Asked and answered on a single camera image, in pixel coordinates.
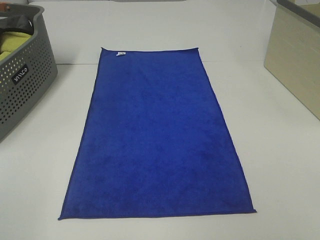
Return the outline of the blue microfibre towel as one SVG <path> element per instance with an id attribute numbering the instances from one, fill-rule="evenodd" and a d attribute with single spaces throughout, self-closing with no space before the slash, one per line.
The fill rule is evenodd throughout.
<path id="1" fill-rule="evenodd" d="M 102 48 L 59 219 L 254 212 L 199 50 Z"/>

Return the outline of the grey perforated plastic basket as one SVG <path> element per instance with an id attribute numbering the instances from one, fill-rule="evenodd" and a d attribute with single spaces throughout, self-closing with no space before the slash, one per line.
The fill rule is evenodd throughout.
<path id="1" fill-rule="evenodd" d="M 33 35 L 0 62 L 1 139 L 29 114 L 58 75 L 43 12 L 44 8 L 37 5 L 0 5 L 3 19 L 24 15 L 33 27 Z"/>

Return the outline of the beige storage box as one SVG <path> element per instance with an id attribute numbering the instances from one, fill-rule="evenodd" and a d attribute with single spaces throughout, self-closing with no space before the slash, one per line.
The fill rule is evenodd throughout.
<path id="1" fill-rule="evenodd" d="M 320 116 L 320 2 L 274 0 L 264 67 L 313 115 Z"/>

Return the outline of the yellow-green towel in basket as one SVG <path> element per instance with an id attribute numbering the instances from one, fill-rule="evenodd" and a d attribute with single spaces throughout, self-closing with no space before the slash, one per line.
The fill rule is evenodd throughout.
<path id="1" fill-rule="evenodd" d="M 4 60 L 12 52 L 23 45 L 32 35 L 23 32 L 4 32 L 0 35 L 0 60 Z"/>

